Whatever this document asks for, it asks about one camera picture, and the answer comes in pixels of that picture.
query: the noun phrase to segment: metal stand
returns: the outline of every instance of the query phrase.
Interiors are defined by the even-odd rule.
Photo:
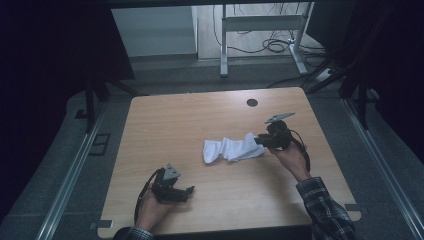
[[[296,15],[234,17],[227,17],[226,5],[222,5],[221,77],[228,76],[227,32],[273,30],[298,30],[294,44],[290,44],[289,48],[299,73],[306,75],[308,71],[299,55],[299,45],[305,32],[311,5],[309,2],[305,11]]]

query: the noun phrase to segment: table surface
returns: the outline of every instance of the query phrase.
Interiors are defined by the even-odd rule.
[[[256,99],[258,105],[248,106],[248,99]],[[204,140],[242,140],[248,132],[266,133],[265,120],[286,112],[296,112],[285,122],[308,146],[311,174],[323,178],[342,206],[355,204],[300,88],[137,97],[131,103],[101,217],[114,225],[99,229],[99,236],[112,237],[133,225],[144,183],[167,163],[182,174],[174,187],[194,185],[195,192],[154,229],[155,234],[310,224],[295,179],[268,151],[233,164],[222,159],[213,165],[203,162]],[[352,220],[361,216],[349,215]]]

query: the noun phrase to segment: metal rail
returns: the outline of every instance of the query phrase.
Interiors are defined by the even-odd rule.
[[[92,130],[87,133],[84,140],[66,174],[59,191],[50,206],[49,212],[41,225],[40,231],[35,239],[37,240],[50,240],[56,231],[68,200],[72,194],[74,186],[78,180],[78,176],[84,166],[91,144],[94,137],[101,125],[103,116],[107,107],[107,102],[100,102],[97,110],[97,121],[94,123]]]
[[[370,153],[372,160],[374,161],[384,183],[386,184],[390,194],[392,195],[394,201],[399,207],[399,210],[405,218],[406,223],[411,229],[415,239],[424,239],[424,225],[420,215],[418,214],[415,207],[412,205],[409,197],[403,191],[401,185],[397,181],[389,165],[387,165],[384,156],[378,149],[377,144],[374,142],[374,139],[372,138],[371,134],[368,130],[364,130],[362,128],[361,123],[356,118],[356,110],[352,106],[352,104],[349,104],[345,99],[342,99],[342,104],[345,106],[350,116],[350,119],[352,120],[353,125],[355,126],[356,131],[359,133],[361,140],[367,147],[367,150]]]

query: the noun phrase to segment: white towel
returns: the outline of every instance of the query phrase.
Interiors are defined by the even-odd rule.
[[[237,162],[241,159],[257,157],[265,152],[262,145],[255,142],[253,133],[248,133],[244,140],[234,141],[225,138],[222,141],[205,140],[203,147],[203,159],[205,163],[212,163],[220,155],[229,162]]]

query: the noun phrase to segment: gray floor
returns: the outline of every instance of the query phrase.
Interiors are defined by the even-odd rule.
[[[219,62],[184,58],[132,59],[136,81],[123,81],[139,92],[175,94],[241,89],[263,89],[282,79],[298,77],[291,58],[236,59],[230,61],[228,78],[220,78]],[[283,81],[274,87],[300,86],[301,79]],[[355,130],[348,112],[337,96],[336,82],[308,99],[334,152],[349,187],[361,207],[355,222],[360,239],[415,239],[377,166]],[[104,156],[88,156],[53,239],[97,239],[93,223],[100,219],[119,142],[132,97],[108,85],[112,98],[107,103],[99,134],[111,138]],[[69,100],[54,143],[38,171],[0,228],[0,239],[34,239],[51,206],[76,152],[85,136],[86,122],[75,119],[85,108],[84,94]],[[385,124],[372,104],[368,106],[370,133],[380,147],[417,212],[424,214],[424,167]],[[92,147],[92,153],[98,149]]]

